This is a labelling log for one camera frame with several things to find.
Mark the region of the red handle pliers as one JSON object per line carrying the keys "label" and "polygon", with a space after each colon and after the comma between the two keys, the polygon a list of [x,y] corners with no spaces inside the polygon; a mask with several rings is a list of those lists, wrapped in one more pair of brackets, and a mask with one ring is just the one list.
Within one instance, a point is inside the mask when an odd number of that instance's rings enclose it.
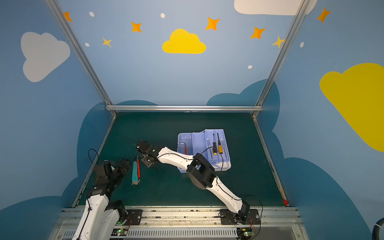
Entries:
{"label": "red handle pliers", "polygon": [[138,182],[140,182],[140,180],[141,180],[141,173],[140,173],[140,160],[139,160],[139,156],[137,156],[136,163],[137,163]]}

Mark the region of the teal utility knife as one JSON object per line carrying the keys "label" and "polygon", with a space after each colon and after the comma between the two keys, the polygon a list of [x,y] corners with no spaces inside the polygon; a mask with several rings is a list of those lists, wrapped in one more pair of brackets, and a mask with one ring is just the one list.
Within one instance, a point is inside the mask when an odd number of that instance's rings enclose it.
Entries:
{"label": "teal utility knife", "polygon": [[138,175],[137,175],[137,163],[136,161],[133,162],[132,165],[132,185],[138,185]]}

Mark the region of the white purple tool box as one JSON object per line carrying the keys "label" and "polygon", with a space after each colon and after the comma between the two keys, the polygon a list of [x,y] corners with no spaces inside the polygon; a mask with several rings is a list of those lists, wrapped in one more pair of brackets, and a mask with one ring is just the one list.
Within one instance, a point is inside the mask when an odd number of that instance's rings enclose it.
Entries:
{"label": "white purple tool box", "polygon": [[[215,135],[215,140],[217,143],[218,150],[218,136],[219,134],[220,141],[223,147],[223,154],[221,155],[219,151],[217,155],[213,153],[213,159],[210,160],[210,154],[208,152],[207,138],[210,138],[212,150],[213,150],[213,134]],[[180,133],[178,135],[178,148],[177,152],[185,154],[184,143],[187,144],[188,153],[187,155],[196,155],[202,154],[208,162],[214,167],[216,172],[225,172],[232,167],[231,158],[226,142],[226,136],[223,129],[206,129],[199,133]]]}

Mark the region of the black yellow screwdriver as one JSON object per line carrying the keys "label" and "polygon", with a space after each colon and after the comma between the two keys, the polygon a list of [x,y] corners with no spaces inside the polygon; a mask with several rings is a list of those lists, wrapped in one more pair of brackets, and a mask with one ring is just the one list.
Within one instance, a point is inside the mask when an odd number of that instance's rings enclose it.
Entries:
{"label": "black yellow screwdriver", "polygon": [[216,140],[215,140],[215,135],[213,134],[213,153],[214,155],[217,155],[217,143],[216,143]]}

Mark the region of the amber handle screwdriver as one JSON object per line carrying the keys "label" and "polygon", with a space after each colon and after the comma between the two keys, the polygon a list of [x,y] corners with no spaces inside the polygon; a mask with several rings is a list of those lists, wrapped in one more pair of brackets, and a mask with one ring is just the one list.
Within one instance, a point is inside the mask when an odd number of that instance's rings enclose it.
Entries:
{"label": "amber handle screwdriver", "polygon": [[217,134],[217,136],[218,136],[218,151],[222,155],[223,154],[223,147],[222,147],[222,144],[221,144],[221,141],[220,141],[219,134]]}

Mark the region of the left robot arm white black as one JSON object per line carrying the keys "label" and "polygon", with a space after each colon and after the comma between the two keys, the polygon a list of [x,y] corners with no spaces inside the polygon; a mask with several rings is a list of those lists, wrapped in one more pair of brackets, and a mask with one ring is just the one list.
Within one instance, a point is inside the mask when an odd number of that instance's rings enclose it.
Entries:
{"label": "left robot arm white black", "polygon": [[111,202],[111,197],[131,166],[130,161],[120,160],[118,164],[105,162],[94,167],[93,186],[86,194],[85,210],[74,240],[108,240],[115,225],[127,221],[123,202]]}

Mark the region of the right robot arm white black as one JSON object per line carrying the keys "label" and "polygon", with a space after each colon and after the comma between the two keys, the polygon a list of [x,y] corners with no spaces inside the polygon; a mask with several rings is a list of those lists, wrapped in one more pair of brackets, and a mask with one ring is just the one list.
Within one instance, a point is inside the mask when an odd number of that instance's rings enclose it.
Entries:
{"label": "right robot arm white black", "polygon": [[162,163],[186,171],[196,187],[210,191],[225,204],[232,223],[245,224],[247,222],[250,205],[225,186],[215,173],[214,167],[203,154],[198,153],[195,156],[183,155],[167,147],[150,145],[144,140],[138,142],[136,149],[140,152],[143,157],[142,161],[148,167]]}

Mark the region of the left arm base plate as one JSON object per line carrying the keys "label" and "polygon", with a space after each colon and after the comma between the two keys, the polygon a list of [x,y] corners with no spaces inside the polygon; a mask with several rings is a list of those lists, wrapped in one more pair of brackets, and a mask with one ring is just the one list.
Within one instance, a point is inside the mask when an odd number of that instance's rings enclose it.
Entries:
{"label": "left arm base plate", "polygon": [[132,209],[126,210],[122,217],[120,217],[117,225],[121,226],[139,226],[141,224],[143,210]]}

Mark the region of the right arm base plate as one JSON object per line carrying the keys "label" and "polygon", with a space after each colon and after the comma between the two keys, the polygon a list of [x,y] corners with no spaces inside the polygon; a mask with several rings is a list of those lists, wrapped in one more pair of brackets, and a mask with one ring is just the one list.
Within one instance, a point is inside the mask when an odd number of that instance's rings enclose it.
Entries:
{"label": "right arm base plate", "polygon": [[261,216],[257,209],[250,209],[247,214],[235,214],[227,209],[219,211],[219,218],[222,225],[259,225]]}

